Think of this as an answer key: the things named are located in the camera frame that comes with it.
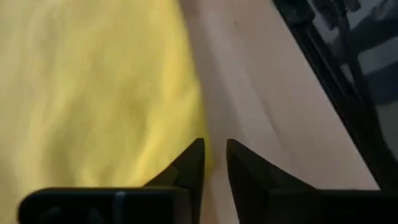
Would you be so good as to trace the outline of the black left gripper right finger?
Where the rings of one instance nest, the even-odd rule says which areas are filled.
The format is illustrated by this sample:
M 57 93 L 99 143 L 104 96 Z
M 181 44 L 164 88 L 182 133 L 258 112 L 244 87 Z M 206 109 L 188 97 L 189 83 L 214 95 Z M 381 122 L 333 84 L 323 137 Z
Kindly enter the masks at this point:
M 226 145 L 228 179 L 240 223 L 397 223 L 397 193 L 318 189 L 235 139 Z

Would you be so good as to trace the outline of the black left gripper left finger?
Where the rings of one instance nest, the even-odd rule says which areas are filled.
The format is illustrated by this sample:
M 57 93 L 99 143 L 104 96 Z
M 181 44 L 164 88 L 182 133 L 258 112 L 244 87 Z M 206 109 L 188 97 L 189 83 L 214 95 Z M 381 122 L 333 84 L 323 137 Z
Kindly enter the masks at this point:
M 194 140 L 142 187 L 52 187 L 27 195 L 19 224 L 199 223 L 205 143 Z

